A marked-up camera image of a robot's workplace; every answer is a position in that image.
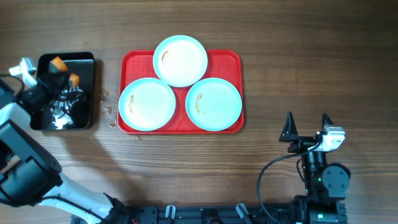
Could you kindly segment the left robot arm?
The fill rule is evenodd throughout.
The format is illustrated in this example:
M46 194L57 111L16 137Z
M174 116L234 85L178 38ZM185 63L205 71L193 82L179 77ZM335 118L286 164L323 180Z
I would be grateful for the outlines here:
M1 203L12 207L42 205L71 213L73 223L129 223L125 205L105 193L93 192L69 179L58 160L35 141L27 130L30 117L74 90L78 76L58 68L14 91L1 82Z

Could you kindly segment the orange green scrub sponge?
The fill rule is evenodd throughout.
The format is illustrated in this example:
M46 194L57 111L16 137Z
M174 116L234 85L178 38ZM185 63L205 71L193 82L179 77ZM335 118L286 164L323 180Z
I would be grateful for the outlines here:
M73 81L73 86L72 88L75 88L79 85L80 83L80 77L74 73L72 73L66 63L60 58L60 57L55 57L52 59L49 63L49 69L48 70L59 70L61 71L61 74L71 74L71 78Z

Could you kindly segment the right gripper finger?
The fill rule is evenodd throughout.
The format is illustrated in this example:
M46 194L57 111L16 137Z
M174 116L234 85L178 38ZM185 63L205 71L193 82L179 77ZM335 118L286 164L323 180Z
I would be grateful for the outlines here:
M326 130L327 127L333 125L332 120L330 119L327 113L323 113L322 115L322 130Z
M284 128L280 134L280 142L294 142L299 140L299 134L291 111L287 113Z

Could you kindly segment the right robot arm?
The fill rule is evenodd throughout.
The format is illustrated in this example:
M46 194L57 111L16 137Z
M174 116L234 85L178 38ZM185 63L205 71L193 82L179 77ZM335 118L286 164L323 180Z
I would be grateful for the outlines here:
M299 136L292 113L287 114L279 141L288 142L288 152L301 157L306 190L305 195L296 195L289 205L290 223L348 222L342 201L351 172L342 164L326 161L326 154L338 149L344 140L344 129L333 124L326 113L322 116L322 130L314 137Z

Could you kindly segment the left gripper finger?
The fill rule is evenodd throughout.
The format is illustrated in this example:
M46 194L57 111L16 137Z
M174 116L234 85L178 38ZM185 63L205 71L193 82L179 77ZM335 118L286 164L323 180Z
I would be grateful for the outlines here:
M73 81L71 76L71 74L61 74L57 77L57 84L60 91L72 88Z
M59 70L48 70L47 71L47 86L50 90L59 90L60 89L60 75L61 71Z

